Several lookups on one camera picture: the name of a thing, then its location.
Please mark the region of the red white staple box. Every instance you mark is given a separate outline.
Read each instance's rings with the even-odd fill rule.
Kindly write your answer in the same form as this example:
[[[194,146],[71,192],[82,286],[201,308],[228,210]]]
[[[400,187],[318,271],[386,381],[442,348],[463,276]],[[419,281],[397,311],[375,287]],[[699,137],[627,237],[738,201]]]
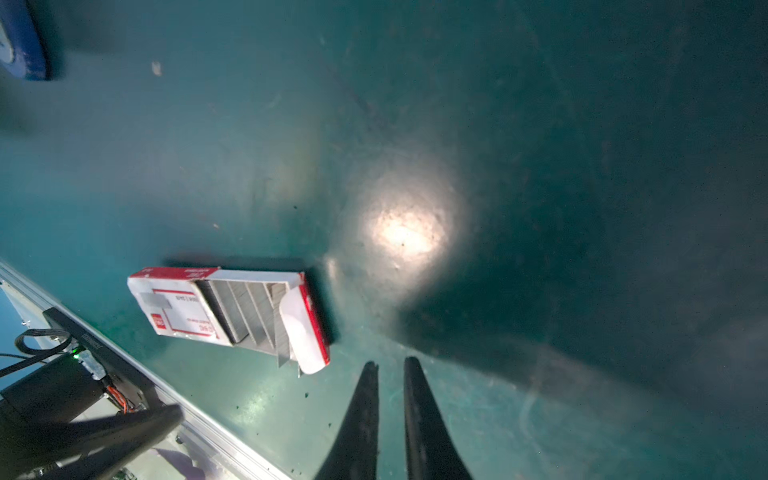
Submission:
[[[127,286],[160,336],[264,353],[306,375],[330,364],[303,272],[148,267]]]

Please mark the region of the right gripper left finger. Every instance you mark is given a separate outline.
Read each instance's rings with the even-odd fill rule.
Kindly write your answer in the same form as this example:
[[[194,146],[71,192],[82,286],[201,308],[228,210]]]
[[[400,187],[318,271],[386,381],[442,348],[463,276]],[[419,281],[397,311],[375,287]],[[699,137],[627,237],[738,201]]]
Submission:
[[[376,479],[379,432],[378,366],[361,372],[336,439],[316,479]]]

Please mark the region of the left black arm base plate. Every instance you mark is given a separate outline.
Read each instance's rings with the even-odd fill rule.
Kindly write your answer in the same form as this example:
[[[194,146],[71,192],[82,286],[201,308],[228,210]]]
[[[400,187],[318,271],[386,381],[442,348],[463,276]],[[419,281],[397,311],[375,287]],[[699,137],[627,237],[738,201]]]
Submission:
[[[116,390],[131,411],[153,409],[163,405],[155,384],[136,367],[119,355],[70,316],[56,307],[43,311],[52,325],[70,333],[76,341],[72,353],[105,387]]]

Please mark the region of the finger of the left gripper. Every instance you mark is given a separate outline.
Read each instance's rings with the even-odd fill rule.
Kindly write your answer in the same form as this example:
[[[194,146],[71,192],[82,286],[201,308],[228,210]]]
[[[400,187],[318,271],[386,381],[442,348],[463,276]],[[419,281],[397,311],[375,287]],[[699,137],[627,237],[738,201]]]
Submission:
[[[184,420],[177,405],[69,423],[26,422],[1,407],[1,477],[20,479],[73,459],[44,479],[110,479]]]

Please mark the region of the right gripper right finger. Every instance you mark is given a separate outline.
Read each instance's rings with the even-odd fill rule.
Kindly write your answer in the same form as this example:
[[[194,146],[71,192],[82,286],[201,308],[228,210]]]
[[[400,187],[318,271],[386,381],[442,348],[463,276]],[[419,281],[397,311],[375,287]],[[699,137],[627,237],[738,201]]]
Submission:
[[[404,362],[406,461],[409,479],[471,479],[416,357]]]

